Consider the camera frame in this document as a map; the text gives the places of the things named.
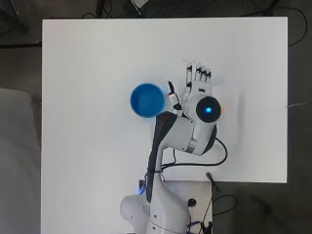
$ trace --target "blue bowl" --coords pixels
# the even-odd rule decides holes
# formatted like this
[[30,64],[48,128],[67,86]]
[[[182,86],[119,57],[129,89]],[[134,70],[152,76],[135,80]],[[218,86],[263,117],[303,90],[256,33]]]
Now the blue bowl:
[[137,115],[151,118],[164,109],[164,93],[159,87],[153,84],[141,84],[133,90],[130,97],[130,104]]

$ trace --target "cable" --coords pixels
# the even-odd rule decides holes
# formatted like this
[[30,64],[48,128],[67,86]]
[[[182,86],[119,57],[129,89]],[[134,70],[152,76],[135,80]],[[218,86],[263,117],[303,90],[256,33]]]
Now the cable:
[[175,164],[168,164],[168,165],[164,165],[162,167],[162,171],[165,170],[166,168],[171,168],[171,167],[178,167],[178,166],[197,166],[197,167],[215,167],[215,166],[219,166],[221,164],[223,164],[226,159],[227,159],[227,148],[225,146],[225,144],[218,138],[216,138],[216,140],[223,146],[224,148],[224,158],[218,162],[218,163],[210,163],[210,164],[196,164],[196,163],[175,163]]
[[291,104],[291,105],[288,106],[288,108],[291,108],[291,107],[294,107],[294,106],[305,105],[305,104],[308,104],[308,103],[310,103],[310,102],[312,102],[312,100],[307,100],[307,101],[305,101],[305,102]]
[[84,18],[86,16],[92,16],[94,18],[96,18],[97,16],[95,14],[92,14],[92,13],[86,13],[85,15],[83,15],[81,18]]
[[213,203],[215,203],[215,202],[217,202],[218,200],[220,200],[220,199],[222,199],[222,198],[225,198],[225,197],[233,198],[233,200],[234,200],[234,205],[233,205],[230,209],[228,209],[228,210],[226,210],[226,211],[224,211],[224,212],[220,212],[220,213],[213,214],[213,216],[218,216],[218,215],[223,215],[223,214],[225,214],[225,213],[229,213],[229,212],[233,211],[233,210],[236,208],[236,206],[237,206],[237,198],[236,198],[234,195],[230,195],[230,194],[222,195],[222,196],[219,196],[218,198],[215,198],[215,199],[213,200]]
[[173,149],[173,156],[174,156],[174,161],[168,164],[163,164],[162,167],[167,167],[169,165],[173,165],[176,163],[176,150],[175,149]]
[[189,18],[195,17],[196,15],[204,12],[209,6],[212,5],[212,3],[216,2],[217,0],[213,0],[210,3],[208,3],[205,7],[203,7],[202,9],[198,10],[197,12],[193,13],[192,15],[189,16]]
[[305,30],[304,30],[302,36],[296,42],[293,42],[293,43],[289,44],[289,47],[291,47],[291,46],[294,46],[294,45],[298,44],[299,42],[301,42],[304,39],[304,37],[306,36],[306,34],[308,32],[308,20],[307,20],[305,14],[301,10],[299,10],[297,8],[278,7],[278,8],[275,8],[274,10],[282,10],[282,9],[293,10],[293,11],[297,11],[297,12],[301,13],[301,15],[302,15],[302,17],[304,19],[304,22],[305,22]]
[[[289,47],[291,47],[291,46],[294,46],[294,45],[298,44],[299,42],[301,42],[301,41],[304,39],[304,37],[306,36],[306,34],[307,34],[307,32],[308,32],[308,20],[307,20],[305,14],[304,14],[301,10],[299,10],[298,8],[292,8],[292,7],[277,7],[277,8],[273,8],[273,13],[274,13],[274,11],[276,11],[276,10],[283,10],[283,9],[285,9],[285,10],[293,10],[293,11],[299,12],[299,13],[302,15],[302,17],[303,17],[303,19],[304,19],[304,22],[305,22],[305,29],[304,29],[304,32],[303,32],[302,36],[301,36],[297,41],[295,41],[295,42],[289,44]],[[252,17],[252,16],[259,15],[259,14],[263,14],[263,13],[265,13],[266,11],[267,11],[267,9],[261,10],[261,11],[256,11],[256,12],[253,12],[253,13],[248,13],[248,14],[242,15],[241,17],[242,17],[242,18],[244,18],[244,17]]]
[[206,219],[206,216],[207,216],[207,213],[208,213],[208,210],[209,210],[209,207],[211,206],[211,203],[212,203],[212,200],[213,200],[213,196],[215,195],[215,187],[214,187],[214,191],[212,193],[212,197],[211,197],[211,200],[209,201],[208,205],[207,205],[207,208],[206,208],[206,211],[205,211],[205,214],[204,214],[204,217],[203,217],[203,221],[201,223],[201,229],[199,230],[199,234],[201,233],[201,231],[203,230],[203,227],[205,227],[205,219]]
[[14,16],[17,17],[18,14],[17,14],[17,11],[16,11],[15,7],[14,7],[13,4],[12,4],[12,1],[11,1],[11,0],[8,0],[8,2],[9,2],[9,5],[10,5],[10,7],[11,7],[11,9],[12,9],[12,12],[13,12]]
[[253,5],[254,5],[257,9],[260,9],[260,8],[256,5],[256,3],[255,3],[254,0],[251,0],[251,2],[253,3]]
[[42,42],[33,44],[12,44],[12,45],[0,45],[0,49],[17,49],[17,48],[33,48],[33,47],[42,47]]

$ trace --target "blue light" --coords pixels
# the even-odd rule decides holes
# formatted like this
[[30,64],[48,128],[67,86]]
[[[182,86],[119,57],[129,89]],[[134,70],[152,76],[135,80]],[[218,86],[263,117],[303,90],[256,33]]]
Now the blue light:
[[206,109],[205,109],[205,112],[206,113],[211,113],[213,110],[210,108],[210,107],[207,107]]

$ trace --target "robotic hand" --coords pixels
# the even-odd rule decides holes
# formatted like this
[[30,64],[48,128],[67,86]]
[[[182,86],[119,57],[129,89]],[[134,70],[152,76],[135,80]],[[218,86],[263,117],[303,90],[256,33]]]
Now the robotic hand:
[[164,112],[156,117],[146,194],[127,196],[122,201],[121,215],[137,234],[186,233],[186,203],[161,179],[163,151],[171,147],[196,155],[206,153],[215,143],[216,121],[221,114],[218,101],[212,97],[211,71],[198,64],[194,79],[192,73],[192,65],[188,64],[182,116]]

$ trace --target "white surface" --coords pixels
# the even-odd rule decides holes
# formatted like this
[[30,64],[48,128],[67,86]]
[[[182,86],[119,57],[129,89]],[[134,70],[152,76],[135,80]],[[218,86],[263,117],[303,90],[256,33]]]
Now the white surface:
[[[239,87],[238,110],[225,104],[228,116],[238,113],[235,134],[224,117],[228,160],[169,169],[166,179],[206,180],[210,171],[216,180],[286,182],[287,36],[285,18],[44,20],[42,233],[129,231],[119,203],[145,174],[152,129],[130,94],[168,80],[181,91],[187,60],[210,67],[215,84]],[[215,162],[223,149],[176,156]]]

